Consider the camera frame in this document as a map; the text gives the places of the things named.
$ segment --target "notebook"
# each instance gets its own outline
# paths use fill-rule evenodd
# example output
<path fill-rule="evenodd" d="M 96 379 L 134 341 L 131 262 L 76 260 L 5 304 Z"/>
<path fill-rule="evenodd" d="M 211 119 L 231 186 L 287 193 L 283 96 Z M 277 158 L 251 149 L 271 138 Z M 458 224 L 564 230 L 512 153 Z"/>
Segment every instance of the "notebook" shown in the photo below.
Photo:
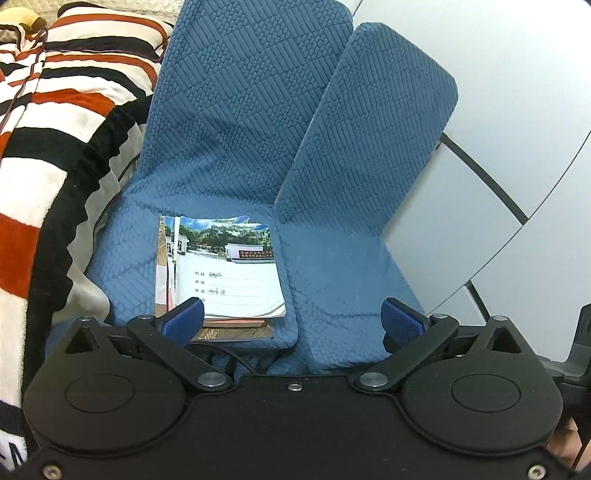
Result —
<path fill-rule="evenodd" d="M 205 306 L 200 338 L 267 338 L 271 319 L 285 316 L 269 227 L 247 215 L 161 216 L 156 263 L 155 314 L 200 298 Z"/>

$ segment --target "striped blanket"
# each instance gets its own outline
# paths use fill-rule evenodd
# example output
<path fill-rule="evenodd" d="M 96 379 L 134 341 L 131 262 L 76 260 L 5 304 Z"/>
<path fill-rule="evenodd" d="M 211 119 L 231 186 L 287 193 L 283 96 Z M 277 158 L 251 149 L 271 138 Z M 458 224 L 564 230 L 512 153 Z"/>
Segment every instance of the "striped blanket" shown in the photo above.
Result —
<path fill-rule="evenodd" d="M 0 463 L 34 447 L 21 396 L 51 325 L 104 319 L 84 275 L 134 170 L 172 26 L 85 2 L 48 30 L 0 25 Z"/>

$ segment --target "metal bolt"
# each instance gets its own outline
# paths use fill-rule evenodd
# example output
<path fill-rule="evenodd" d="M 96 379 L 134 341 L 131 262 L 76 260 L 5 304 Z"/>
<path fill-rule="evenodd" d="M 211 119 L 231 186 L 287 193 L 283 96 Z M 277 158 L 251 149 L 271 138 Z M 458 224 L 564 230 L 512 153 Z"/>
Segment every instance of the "metal bolt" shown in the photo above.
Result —
<path fill-rule="evenodd" d="M 289 383 L 287 384 L 287 390 L 290 392 L 301 392 L 304 390 L 304 385 L 301 383 Z"/>
<path fill-rule="evenodd" d="M 47 480 L 60 480 L 61 478 L 61 470 L 57 465 L 46 465 L 42 472 Z"/>
<path fill-rule="evenodd" d="M 221 387 L 224 383 L 226 383 L 226 376 L 220 372 L 206 372 L 199 375 L 197 381 L 204 387 Z"/>
<path fill-rule="evenodd" d="M 541 480 L 546 476 L 546 467 L 544 465 L 534 465 L 527 472 L 527 478 L 530 480 Z"/>
<path fill-rule="evenodd" d="M 366 387 L 378 388 L 388 383 L 388 377 L 380 372 L 366 372 L 359 377 L 359 382 Z"/>

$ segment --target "blue chair cushion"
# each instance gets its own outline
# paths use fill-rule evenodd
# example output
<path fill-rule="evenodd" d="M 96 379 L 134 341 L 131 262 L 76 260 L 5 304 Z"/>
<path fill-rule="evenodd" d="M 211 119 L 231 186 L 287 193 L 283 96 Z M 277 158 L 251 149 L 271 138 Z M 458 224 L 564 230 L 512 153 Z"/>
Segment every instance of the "blue chair cushion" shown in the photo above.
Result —
<path fill-rule="evenodd" d="M 457 90 L 388 27 L 350 30 L 347 10 L 328 0 L 187 0 L 139 175 L 88 270 L 118 323 L 153 311 L 160 214 L 249 215 L 271 227 L 287 314 L 272 339 L 229 346 L 267 364 L 288 349 L 271 373 L 340 371 L 387 355 L 384 298 L 420 306 L 380 235 Z"/>

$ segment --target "black cable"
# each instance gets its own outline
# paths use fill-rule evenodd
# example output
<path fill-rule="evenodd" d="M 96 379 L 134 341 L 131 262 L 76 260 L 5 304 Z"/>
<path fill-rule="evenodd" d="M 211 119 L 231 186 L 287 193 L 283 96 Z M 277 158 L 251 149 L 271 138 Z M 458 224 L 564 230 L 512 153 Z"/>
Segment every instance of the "black cable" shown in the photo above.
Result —
<path fill-rule="evenodd" d="M 248 364 L 248 362 L 246 362 L 246 360 L 242 359 L 240 356 L 238 356 L 237 354 L 235 354 L 234 352 L 232 352 L 228 348 L 225 348 L 225 347 L 220 346 L 220 345 L 214 345 L 214 344 L 212 344 L 210 342 L 205 342 L 203 340 L 194 340 L 194 341 L 190 342 L 185 347 L 185 350 L 188 350 L 193 355 L 195 355 L 195 352 L 192 352 L 191 351 L 192 349 L 190 347 L 192 345 L 196 345 L 196 346 L 200 346 L 200 347 L 205 347 L 209 351 L 213 351 L 213 352 L 216 352 L 216 353 L 224 353 L 226 355 L 229 355 L 232 358 L 234 358 L 239 364 L 241 364 L 244 368 L 246 368 L 250 373 L 256 374 L 256 370 L 250 364 Z"/>

